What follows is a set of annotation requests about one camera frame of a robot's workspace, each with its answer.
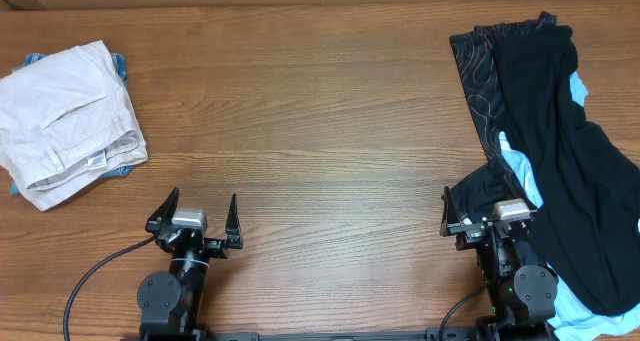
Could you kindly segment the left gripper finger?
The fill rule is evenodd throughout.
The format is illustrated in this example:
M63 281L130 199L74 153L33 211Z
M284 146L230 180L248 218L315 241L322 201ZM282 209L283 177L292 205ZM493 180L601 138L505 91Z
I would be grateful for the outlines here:
M233 194L229 206L228 216L225 224L226 247L242 248L243 235L238 217L237 195Z
M147 219L146 231L160 231L162 227L171 222L176 212L179 201L179 188L174 187L166 200Z

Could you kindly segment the black orange patterned jersey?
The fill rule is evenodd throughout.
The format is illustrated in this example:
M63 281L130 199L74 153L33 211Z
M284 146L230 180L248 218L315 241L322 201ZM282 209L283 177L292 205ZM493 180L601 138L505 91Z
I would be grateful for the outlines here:
M511 147L501 129L506 107L493 49L508 36L529 34L556 22L556 16L542 12L534 20L477 26L450 38L466 103L487 157L485 165L451 189L462 221L481 221L492 213L495 203L511 196L522 197L534 207L542 205L529 159Z

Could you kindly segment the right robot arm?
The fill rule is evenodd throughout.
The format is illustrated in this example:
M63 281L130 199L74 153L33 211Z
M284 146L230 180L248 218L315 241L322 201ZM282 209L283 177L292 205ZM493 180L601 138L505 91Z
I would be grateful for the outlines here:
M534 211L521 199L494 205L493 213L478 222L458 216L450 189L443 192L440 235L456 238L458 251L473 249L484 284L457 302L429 340L551 340L547 320L555 315L557 276L550 268L521 262L516 244L528 236ZM449 328L449 320L467 302L486 292L492 314L466 328Z

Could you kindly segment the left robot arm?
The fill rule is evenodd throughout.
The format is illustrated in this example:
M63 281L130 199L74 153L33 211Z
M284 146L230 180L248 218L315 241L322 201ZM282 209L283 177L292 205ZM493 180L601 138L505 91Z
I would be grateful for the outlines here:
M211 331L199 322L209 263L244 246L236 196L231 197L222 239L206 236L204 210L180 208L178 203L175 188L145 225L171 260L166 271L147 276L138 288L141 340L212 340Z

